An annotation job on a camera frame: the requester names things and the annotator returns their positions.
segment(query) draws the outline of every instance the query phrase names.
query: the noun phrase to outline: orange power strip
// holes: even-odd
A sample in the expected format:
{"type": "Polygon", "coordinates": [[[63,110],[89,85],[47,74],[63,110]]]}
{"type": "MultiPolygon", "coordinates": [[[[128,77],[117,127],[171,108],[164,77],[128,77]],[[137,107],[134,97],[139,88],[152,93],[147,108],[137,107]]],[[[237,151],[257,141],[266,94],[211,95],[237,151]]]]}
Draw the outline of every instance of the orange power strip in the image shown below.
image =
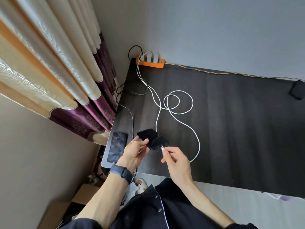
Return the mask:
{"type": "Polygon", "coordinates": [[[139,61],[139,56],[137,56],[137,58],[135,59],[135,64],[138,64],[138,61],[139,61],[139,65],[142,65],[142,66],[164,68],[165,59],[158,59],[158,63],[147,62],[147,61],[145,61],[145,59],[146,59],[146,56],[144,57],[144,61],[141,61],[141,60],[139,61]]]}

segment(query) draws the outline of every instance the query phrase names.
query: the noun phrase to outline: smartwatch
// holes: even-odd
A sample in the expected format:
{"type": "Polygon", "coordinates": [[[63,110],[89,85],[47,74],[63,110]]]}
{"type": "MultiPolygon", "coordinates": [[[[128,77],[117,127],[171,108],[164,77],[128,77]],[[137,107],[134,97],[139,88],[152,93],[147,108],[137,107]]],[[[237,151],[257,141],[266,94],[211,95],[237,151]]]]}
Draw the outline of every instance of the smartwatch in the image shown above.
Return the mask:
{"type": "Polygon", "coordinates": [[[115,173],[120,175],[120,177],[125,178],[128,184],[132,182],[132,173],[123,166],[113,165],[109,171],[109,173],[115,173]]]}

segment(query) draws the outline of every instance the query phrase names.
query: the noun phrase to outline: smartphone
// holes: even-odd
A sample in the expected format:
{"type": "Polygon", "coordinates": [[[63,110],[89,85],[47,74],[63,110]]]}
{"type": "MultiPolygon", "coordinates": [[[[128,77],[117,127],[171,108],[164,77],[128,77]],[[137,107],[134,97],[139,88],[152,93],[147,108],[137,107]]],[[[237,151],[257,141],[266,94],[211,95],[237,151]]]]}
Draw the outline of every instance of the smartphone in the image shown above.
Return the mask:
{"type": "Polygon", "coordinates": [[[123,132],[114,132],[112,135],[107,161],[117,163],[124,153],[128,135],[123,132]]]}
{"type": "Polygon", "coordinates": [[[141,140],[145,140],[146,138],[148,138],[149,142],[147,144],[147,147],[150,150],[156,150],[158,148],[161,148],[161,146],[164,146],[169,143],[167,139],[162,137],[152,128],[138,132],[137,135],[141,140]]]}

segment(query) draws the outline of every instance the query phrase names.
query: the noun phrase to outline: beige curtain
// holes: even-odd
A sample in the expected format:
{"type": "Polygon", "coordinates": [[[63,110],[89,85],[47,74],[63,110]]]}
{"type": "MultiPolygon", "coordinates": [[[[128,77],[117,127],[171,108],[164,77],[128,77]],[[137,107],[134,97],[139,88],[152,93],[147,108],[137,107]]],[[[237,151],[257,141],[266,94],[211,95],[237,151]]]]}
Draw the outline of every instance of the beige curtain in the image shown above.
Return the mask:
{"type": "Polygon", "coordinates": [[[114,78],[90,0],[0,0],[0,94],[105,145],[114,78]]]}

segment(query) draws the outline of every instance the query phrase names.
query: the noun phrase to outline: hand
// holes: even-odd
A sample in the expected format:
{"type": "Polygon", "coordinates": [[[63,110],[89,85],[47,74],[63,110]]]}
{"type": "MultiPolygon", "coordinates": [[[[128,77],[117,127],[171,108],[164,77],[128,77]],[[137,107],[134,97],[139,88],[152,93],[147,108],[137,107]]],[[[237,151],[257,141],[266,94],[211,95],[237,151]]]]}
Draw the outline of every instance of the hand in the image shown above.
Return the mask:
{"type": "Polygon", "coordinates": [[[143,157],[148,153],[148,139],[138,141],[139,136],[136,136],[124,149],[123,155],[117,162],[117,165],[126,167],[131,173],[139,166],[143,157]]]}
{"type": "Polygon", "coordinates": [[[170,177],[180,189],[193,183],[190,161],[178,147],[165,147],[162,154],[161,162],[166,162],[170,177]]]}

